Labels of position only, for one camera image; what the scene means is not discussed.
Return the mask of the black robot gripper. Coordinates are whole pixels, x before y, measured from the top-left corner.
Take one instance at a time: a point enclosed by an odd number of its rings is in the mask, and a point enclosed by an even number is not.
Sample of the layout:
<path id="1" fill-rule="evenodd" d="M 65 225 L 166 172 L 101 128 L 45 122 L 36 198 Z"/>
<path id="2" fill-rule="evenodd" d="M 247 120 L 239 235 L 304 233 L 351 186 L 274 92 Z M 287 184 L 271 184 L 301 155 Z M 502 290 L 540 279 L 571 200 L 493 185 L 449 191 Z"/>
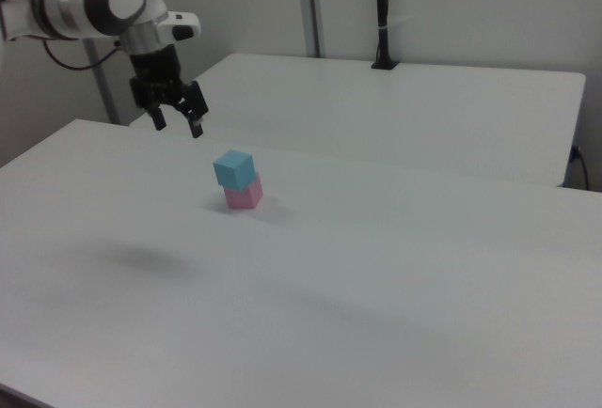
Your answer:
<path id="1" fill-rule="evenodd" d="M 198 82 L 185 84 L 181 79 L 181 63 L 176 47 L 170 44 L 162 50 L 130 55 L 135 76 L 130 87 L 138 108 L 149 110 L 156 131 L 166 127 L 160 104 L 176 108 L 188 121 L 194 138 L 203 135 L 202 119 L 209 112 Z"/>

